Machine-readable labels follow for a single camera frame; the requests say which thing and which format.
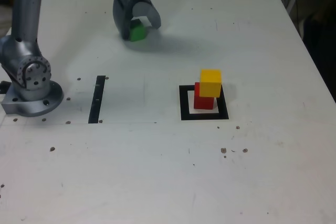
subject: red cube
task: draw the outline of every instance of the red cube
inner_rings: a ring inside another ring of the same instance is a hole
[[[200,97],[199,88],[200,88],[199,82],[195,82],[194,109],[212,110],[214,108],[214,98],[213,97]]]

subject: black square marker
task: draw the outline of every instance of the black square marker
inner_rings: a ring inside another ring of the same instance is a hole
[[[221,87],[220,96],[217,99],[218,113],[200,113],[190,114],[188,91],[195,91],[194,85],[180,86],[180,108],[181,120],[223,120],[229,119],[224,98],[223,86]]]

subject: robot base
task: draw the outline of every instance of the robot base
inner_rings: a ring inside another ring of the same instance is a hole
[[[2,102],[2,107],[6,114],[19,114],[21,116],[33,117],[49,113],[54,110],[63,100],[61,86],[50,81],[50,93],[42,100],[23,101],[15,93],[13,84],[10,85],[6,96]]]

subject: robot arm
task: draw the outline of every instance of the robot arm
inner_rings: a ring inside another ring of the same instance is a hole
[[[63,99],[59,84],[50,80],[51,67],[37,42],[41,0],[15,0],[12,34],[0,39],[0,63],[12,80],[2,102],[6,114],[39,116]],[[159,28],[161,20],[151,0],[114,0],[113,18],[123,39],[129,39],[133,17],[147,16]]]

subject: black tape strip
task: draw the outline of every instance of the black tape strip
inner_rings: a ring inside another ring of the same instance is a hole
[[[103,99],[103,91],[105,85],[105,76],[97,76],[96,87],[93,93],[91,110],[89,115],[89,123],[98,123],[101,101]]]
[[[194,85],[180,86],[180,108],[181,108],[181,120],[223,120],[229,119],[227,113],[223,87],[221,87],[221,93],[217,100],[218,113],[202,113],[202,114],[190,114],[188,91],[195,90]]]
[[[0,94],[6,94],[11,84],[12,84],[11,82],[2,81],[0,83]]]

